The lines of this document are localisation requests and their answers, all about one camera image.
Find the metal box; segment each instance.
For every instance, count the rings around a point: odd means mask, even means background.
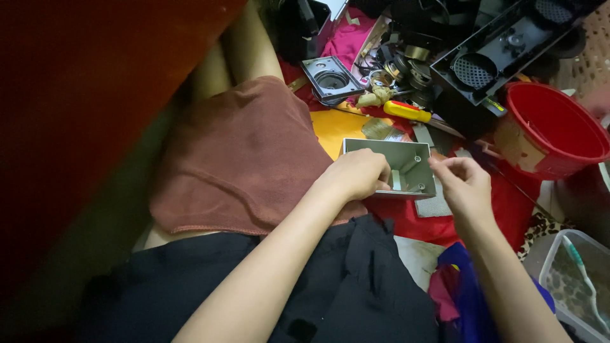
[[[389,184],[393,190],[378,190],[376,197],[419,200],[436,196],[434,174],[428,165],[430,147],[427,143],[344,138],[340,153],[366,148],[385,155],[392,169]]]

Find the red bucket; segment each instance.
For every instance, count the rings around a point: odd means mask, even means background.
[[[493,137],[502,155],[521,173],[559,180],[610,157],[608,132],[569,96],[530,82],[506,88],[508,114]]]

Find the black cloth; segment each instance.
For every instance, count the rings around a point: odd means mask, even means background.
[[[216,233],[133,254],[89,284],[78,340],[169,342],[258,242]],[[398,257],[391,224],[366,215],[327,230],[269,342],[436,343],[440,336],[434,304]]]

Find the brown towel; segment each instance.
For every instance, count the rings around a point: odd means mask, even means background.
[[[331,163],[304,102],[273,76],[246,81],[176,125],[150,210],[168,233],[268,234]],[[366,213],[348,203],[335,224]]]

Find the toothbrush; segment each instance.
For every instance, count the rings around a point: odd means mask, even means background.
[[[574,261],[574,263],[576,263],[578,270],[580,270],[580,274],[582,274],[584,278],[584,283],[586,283],[591,290],[591,308],[593,309],[595,318],[597,318],[597,321],[601,324],[601,327],[604,329],[606,334],[610,333],[606,321],[601,318],[600,313],[597,311],[597,292],[595,291],[595,287],[593,287],[591,279],[589,279],[589,276],[587,275],[587,270],[584,268],[583,259],[580,257],[580,254],[578,253],[578,250],[576,250],[576,247],[574,247],[574,244],[572,244],[572,241],[565,235],[563,236],[562,244],[568,251],[570,258]]]

